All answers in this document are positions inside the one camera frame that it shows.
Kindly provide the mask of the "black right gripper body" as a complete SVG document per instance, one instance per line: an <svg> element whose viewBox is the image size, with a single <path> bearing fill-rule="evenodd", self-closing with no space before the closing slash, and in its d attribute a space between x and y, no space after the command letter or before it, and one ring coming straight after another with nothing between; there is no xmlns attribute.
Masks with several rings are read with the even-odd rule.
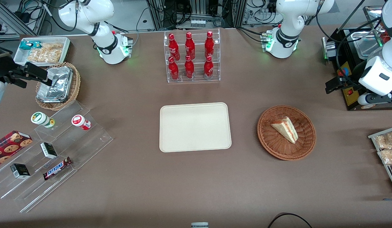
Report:
<svg viewBox="0 0 392 228"><path fill-rule="evenodd" d="M0 47L0 81L5 81L5 76L9 75L9 71L17 69L17 64L12 58L12 51Z"/></svg>

